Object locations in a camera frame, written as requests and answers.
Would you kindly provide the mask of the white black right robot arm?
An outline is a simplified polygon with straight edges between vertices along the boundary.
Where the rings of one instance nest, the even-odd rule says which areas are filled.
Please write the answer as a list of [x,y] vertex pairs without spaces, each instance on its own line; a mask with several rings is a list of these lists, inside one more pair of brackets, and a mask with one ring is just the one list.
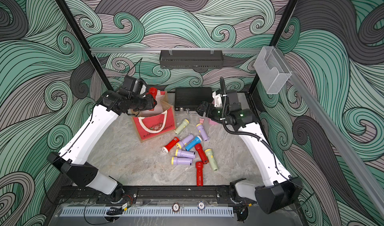
[[303,182],[294,177],[279,161],[263,135],[256,115],[243,109],[236,91],[228,91],[224,78],[220,90],[213,93],[214,103],[202,102],[196,112],[221,124],[231,135],[239,136],[246,144],[262,176],[263,186],[235,182],[235,194],[256,202],[262,211],[270,214],[295,203],[303,191]]

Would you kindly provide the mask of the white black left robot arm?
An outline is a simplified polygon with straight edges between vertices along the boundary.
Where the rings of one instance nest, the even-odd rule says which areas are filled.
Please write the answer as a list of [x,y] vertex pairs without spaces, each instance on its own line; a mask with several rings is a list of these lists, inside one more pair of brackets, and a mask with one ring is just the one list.
[[80,130],[58,153],[50,153],[48,162],[78,187],[97,190],[109,196],[111,201],[118,202],[124,194],[122,184],[89,164],[88,157],[118,116],[129,111],[152,110],[156,105],[157,102],[149,94],[149,87],[143,79],[125,76],[117,91],[106,91],[102,94]]

